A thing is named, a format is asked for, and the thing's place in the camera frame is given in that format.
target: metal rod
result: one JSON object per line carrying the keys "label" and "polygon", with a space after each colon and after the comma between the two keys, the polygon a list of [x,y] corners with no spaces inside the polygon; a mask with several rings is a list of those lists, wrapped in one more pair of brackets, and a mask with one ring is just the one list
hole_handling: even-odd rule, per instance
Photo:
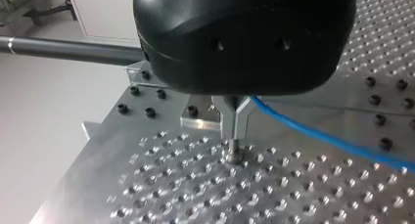
{"label": "metal rod", "polygon": [[0,36],[0,52],[119,66],[145,59],[140,48],[7,36]]}

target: black robot head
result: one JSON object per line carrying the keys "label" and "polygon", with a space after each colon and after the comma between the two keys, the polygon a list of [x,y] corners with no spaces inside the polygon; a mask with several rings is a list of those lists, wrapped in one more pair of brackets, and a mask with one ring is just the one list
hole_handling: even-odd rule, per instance
{"label": "black robot head", "polygon": [[155,74],[192,94],[286,95],[335,71],[355,0],[134,0]]}

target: metal clamp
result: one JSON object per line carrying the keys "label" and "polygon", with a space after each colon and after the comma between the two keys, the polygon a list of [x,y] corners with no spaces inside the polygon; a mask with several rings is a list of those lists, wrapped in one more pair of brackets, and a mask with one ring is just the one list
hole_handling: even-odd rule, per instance
{"label": "metal clamp", "polygon": [[211,100],[220,111],[220,133],[222,140],[227,140],[227,150],[223,152],[226,161],[236,163],[245,155],[239,143],[247,135],[248,119],[254,109],[254,102],[246,97],[238,105],[232,105],[229,97],[212,96]]}

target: white floor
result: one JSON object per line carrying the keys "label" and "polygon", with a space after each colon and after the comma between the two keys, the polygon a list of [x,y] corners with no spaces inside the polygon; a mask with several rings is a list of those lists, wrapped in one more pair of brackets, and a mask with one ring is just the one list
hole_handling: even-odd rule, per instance
{"label": "white floor", "polygon": [[[34,36],[85,39],[77,22]],[[0,55],[0,223],[28,223],[127,87],[123,67]]]}

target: aluminum plate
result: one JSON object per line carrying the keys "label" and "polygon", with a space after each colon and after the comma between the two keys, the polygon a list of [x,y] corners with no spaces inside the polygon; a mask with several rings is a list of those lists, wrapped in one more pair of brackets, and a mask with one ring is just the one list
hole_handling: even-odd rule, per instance
{"label": "aluminum plate", "polygon": [[[414,221],[414,175],[352,157],[289,129],[259,110],[249,119],[241,164],[222,158],[217,131],[180,128],[188,96],[126,91],[33,220],[40,223],[398,223]],[[393,142],[412,159],[410,117],[271,107],[352,143]],[[147,118],[145,109],[157,115]]]}

